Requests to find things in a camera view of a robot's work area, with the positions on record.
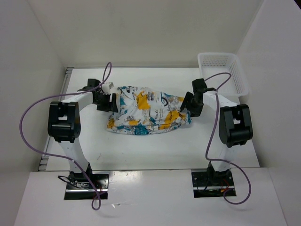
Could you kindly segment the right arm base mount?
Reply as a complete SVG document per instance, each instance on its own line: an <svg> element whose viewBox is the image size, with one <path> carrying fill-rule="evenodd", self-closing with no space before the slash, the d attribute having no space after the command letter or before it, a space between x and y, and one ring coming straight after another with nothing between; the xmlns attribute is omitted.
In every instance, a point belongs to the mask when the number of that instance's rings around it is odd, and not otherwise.
<svg viewBox="0 0 301 226"><path fill-rule="evenodd" d="M226 197L237 196L231 171L212 182L206 169L192 170L191 179L194 198L223 197L225 192Z"/></svg>

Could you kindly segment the patterned white yellow teal shorts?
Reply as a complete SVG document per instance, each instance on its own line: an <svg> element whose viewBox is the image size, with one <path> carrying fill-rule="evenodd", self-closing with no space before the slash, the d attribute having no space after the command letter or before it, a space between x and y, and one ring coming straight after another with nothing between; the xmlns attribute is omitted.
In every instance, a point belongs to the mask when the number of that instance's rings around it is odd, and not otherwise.
<svg viewBox="0 0 301 226"><path fill-rule="evenodd" d="M117 113L108 118L106 128L118 134L144 136L167 133L191 124L191 113L180 110L183 97L148 87L117 88Z"/></svg>

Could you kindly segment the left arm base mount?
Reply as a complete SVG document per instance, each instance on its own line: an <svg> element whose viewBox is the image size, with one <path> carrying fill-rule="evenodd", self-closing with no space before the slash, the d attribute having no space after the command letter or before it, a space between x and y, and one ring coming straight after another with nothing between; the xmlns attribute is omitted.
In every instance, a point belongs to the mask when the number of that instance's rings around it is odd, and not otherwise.
<svg viewBox="0 0 301 226"><path fill-rule="evenodd" d="M91 177L101 200L108 199L109 175L108 171L94 171ZM77 181L71 179L71 175L68 177L58 176L58 178L66 183L64 200L92 200L97 198L94 188L86 179Z"/></svg>

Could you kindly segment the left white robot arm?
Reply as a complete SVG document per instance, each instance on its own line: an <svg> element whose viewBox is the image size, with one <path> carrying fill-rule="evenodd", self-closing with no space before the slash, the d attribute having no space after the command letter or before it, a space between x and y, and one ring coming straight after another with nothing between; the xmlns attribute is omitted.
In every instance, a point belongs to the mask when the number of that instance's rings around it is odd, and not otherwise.
<svg viewBox="0 0 301 226"><path fill-rule="evenodd" d="M112 82L88 79L87 85L76 93L66 95L63 101L50 103L48 134L61 146L64 158L69 161L70 183L89 188L94 182L90 163L85 158L79 142L81 132L80 111L89 105L96 105L98 111L118 111L116 94L111 93Z"/></svg>

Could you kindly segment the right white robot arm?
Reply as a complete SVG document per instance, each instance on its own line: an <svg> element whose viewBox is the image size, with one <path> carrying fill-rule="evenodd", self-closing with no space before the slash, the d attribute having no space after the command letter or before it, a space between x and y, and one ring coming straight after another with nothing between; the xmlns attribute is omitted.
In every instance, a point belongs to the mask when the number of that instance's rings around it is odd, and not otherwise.
<svg viewBox="0 0 301 226"><path fill-rule="evenodd" d="M193 92L186 93L180 110L188 110L191 117L199 117L205 105L215 111L205 158L209 161L206 169L207 182L217 185L229 175L238 147L245 145L253 137L250 110L246 104L236 104L219 95L218 89L209 88L204 79L194 80L192 87ZM215 152L214 157L209 157L214 135L218 135L222 148Z"/></svg>

